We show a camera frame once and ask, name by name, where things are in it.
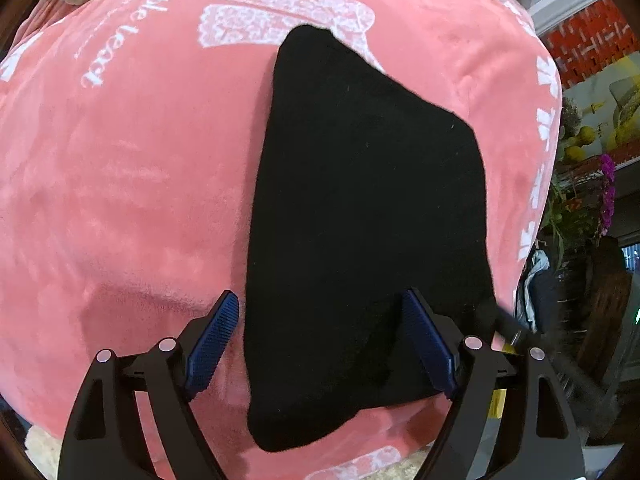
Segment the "black small garment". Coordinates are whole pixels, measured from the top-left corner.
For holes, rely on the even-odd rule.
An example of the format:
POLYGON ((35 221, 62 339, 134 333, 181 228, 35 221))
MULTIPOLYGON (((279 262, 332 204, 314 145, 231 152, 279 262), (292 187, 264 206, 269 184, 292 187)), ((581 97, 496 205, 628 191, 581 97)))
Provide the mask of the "black small garment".
POLYGON ((416 289, 459 326, 494 293, 472 128, 330 32, 279 49, 245 286, 247 425, 282 452, 359 411, 450 393, 456 361, 405 314, 416 289))

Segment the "purple orchid flower arrangement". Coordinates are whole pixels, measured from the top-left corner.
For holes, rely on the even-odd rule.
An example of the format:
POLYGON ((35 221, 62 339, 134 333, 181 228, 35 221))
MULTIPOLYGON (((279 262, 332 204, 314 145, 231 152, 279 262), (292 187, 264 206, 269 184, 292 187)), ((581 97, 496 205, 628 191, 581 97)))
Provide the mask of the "purple orchid flower arrangement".
POLYGON ((558 260, 597 246, 608 234, 615 211, 615 164, 609 154, 597 157, 596 177, 580 190, 562 188, 555 178, 549 188, 541 232, 549 234, 558 260))

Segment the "pink fleece blanket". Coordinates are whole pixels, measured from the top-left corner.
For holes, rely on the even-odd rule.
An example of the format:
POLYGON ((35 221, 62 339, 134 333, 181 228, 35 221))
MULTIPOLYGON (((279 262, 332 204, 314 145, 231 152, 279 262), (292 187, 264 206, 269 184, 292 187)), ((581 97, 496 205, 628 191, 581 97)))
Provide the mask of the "pink fleece blanket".
POLYGON ((494 293, 512 309, 559 141, 558 66, 515 0, 90 0, 1 65, 1 393, 64 439, 93 358, 178 337, 226 290, 239 322, 190 403, 228 479, 361 479, 435 442, 443 393, 365 408, 282 452, 247 425, 250 222, 272 76, 296 27, 464 120, 485 169, 494 293))

